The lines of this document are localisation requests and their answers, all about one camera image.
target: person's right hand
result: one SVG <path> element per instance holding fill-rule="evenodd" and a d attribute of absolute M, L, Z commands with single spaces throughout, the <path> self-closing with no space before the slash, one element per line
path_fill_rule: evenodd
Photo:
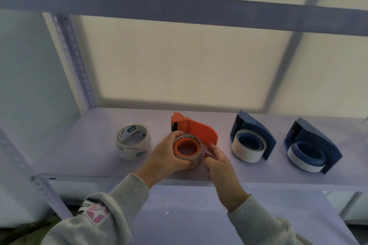
<path fill-rule="evenodd" d="M 205 165 L 209 168 L 217 195 L 229 212 L 242 205 L 249 195 L 241 187 L 230 160 L 216 145 L 210 144 L 208 151 L 216 157 L 206 157 Z"/>

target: white tape roll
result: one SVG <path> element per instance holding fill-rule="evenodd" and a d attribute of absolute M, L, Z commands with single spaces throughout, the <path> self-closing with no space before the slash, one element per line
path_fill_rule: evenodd
<path fill-rule="evenodd" d="M 250 149 L 248 147 L 245 147 L 244 145 L 242 145 L 239 141 L 238 135 L 240 134 L 251 134 L 253 136 L 255 136 L 256 138 L 259 139 L 259 141 L 262 143 L 262 146 L 260 149 Z M 263 137 L 261 137 L 259 134 L 257 134 L 256 132 L 253 132 L 252 130 L 239 130 L 237 131 L 234 141 L 232 142 L 232 151 L 233 153 L 242 161 L 244 162 L 248 162 L 248 163 L 255 163 L 258 162 L 264 151 L 267 148 L 267 142 L 264 140 Z"/>
<path fill-rule="evenodd" d="M 310 164 L 307 164 L 306 162 L 299 159 L 294 154 L 294 152 L 292 151 L 292 145 L 290 146 L 289 150 L 287 151 L 287 156 L 289 157 L 290 161 L 292 161 L 296 166 L 298 166 L 299 168 L 301 168 L 302 170 L 305 170 L 307 172 L 317 173 L 317 172 L 320 172 L 321 169 L 324 168 L 324 165 L 320 166 L 320 167 L 316 167 L 316 166 L 312 166 Z"/>
<path fill-rule="evenodd" d="M 126 160 L 136 160 L 147 154 L 151 146 L 150 129 L 142 123 L 129 123 L 115 134 L 115 144 L 118 154 Z"/>

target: white shelf surface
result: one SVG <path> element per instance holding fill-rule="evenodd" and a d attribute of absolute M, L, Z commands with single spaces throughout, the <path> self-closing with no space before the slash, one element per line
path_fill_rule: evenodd
<path fill-rule="evenodd" d="M 171 131 L 174 111 L 143 109 L 89 109 L 62 137 L 59 143 L 33 169 L 45 178 L 68 181 L 118 182 L 139 168 L 147 159 L 123 160 L 114 144 L 115 133 L 126 123 L 150 122 L 152 146 Z M 239 181 L 248 187 L 299 190 L 368 191 L 368 137 L 362 118 L 302 116 L 330 138 L 343 158 L 327 173 L 308 173 L 293 165 L 287 157 L 283 140 L 299 116 L 251 114 L 277 140 L 269 159 L 245 163 L 231 151 L 230 131 L 236 113 L 181 112 L 193 120 L 213 127 L 218 146 L 229 157 Z M 164 185 L 210 186 L 207 168 L 200 164 L 193 170 L 178 172 Z"/>
<path fill-rule="evenodd" d="M 246 191 L 315 245 L 358 245 L 321 191 Z M 154 186 L 134 220 L 134 244 L 241 245 L 226 212 L 214 187 Z"/>

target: roll of tape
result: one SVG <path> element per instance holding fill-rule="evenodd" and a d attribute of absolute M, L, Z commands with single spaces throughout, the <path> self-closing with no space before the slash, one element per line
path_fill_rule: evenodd
<path fill-rule="evenodd" d="M 141 139 L 135 144 L 128 144 L 134 139 Z M 136 160 L 147 154 L 151 146 L 150 129 L 142 123 L 129 123 L 115 134 L 115 144 L 118 154 L 126 160 Z"/>
<path fill-rule="evenodd" d="M 320 172 L 326 164 L 324 153 L 314 145 L 304 141 L 293 143 L 287 151 L 287 156 L 293 164 L 311 173 Z"/>
<path fill-rule="evenodd" d="M 248 163 L 258 162 L 266 148 L 267 143 L 264 138 L 252 130 L 237 131 L 232 142 L 233 153 Z"/>
<path fill-rule="evenodd" d="M 179 152 L 181 148 L 190 148 L 191 150 L 196 150 L 194 154 L 185 155 Z M 193 161 L 193 167 L 196 167 L 201 160 L 202 154 L 202 144 L 195 135 L 192 134 L 184 134 L 177 137 L 174 140 L 174 145 L 172 147 L 174 151 L 174 155 L 176 158 L 183 159 L 183 160 L 190 160 Z"/>

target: sleeve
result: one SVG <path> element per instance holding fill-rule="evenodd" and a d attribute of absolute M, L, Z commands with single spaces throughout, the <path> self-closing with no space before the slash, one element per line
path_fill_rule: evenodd
<path fill-rule="evenodd" d="M 134 218 L 150 190 L 135 174 L 129 174 L 109 194 L 99 192 L 82 214 L 62 220 L 45 236 L 42 245 L 128 244 Z"/>
<path fill-rule="evenodd" d="M 274 218 L 251 195 L 241 206 L 228 213 L 244 245 L 309 245 L 300 238 L 291 224 L 280 218 Z"/>

